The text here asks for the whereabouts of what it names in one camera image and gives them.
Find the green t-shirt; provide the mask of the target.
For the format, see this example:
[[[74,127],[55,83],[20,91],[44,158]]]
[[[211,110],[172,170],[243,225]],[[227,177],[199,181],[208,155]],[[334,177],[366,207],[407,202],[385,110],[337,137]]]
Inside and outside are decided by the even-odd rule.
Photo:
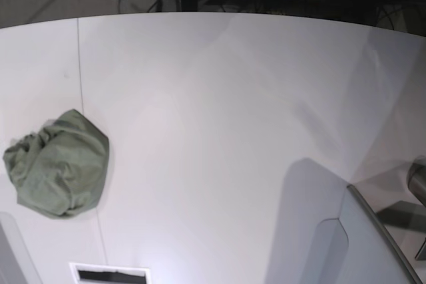
[[[72,109],[3,154],[17,203],[52,219],[97,207],[107,178],[109,140]]]

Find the grey metal stand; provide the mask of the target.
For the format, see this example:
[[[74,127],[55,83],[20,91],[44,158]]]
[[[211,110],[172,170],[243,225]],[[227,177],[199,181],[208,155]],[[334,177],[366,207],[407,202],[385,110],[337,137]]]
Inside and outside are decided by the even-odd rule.
[[[393,239],[387,226],[425,233],[425,158],[416,158],[410,165],[406,183],[408,190],[420,201],[419,204],[400,200],[378,212],[372,210],[371,206],[354,185],[348,185],[348,192],[361,206],[373,227],[378,231],[383,244],[390,250],[399,268],[405,274],[407,283],[421,283],[422,280],[414,270],[397,242]]]

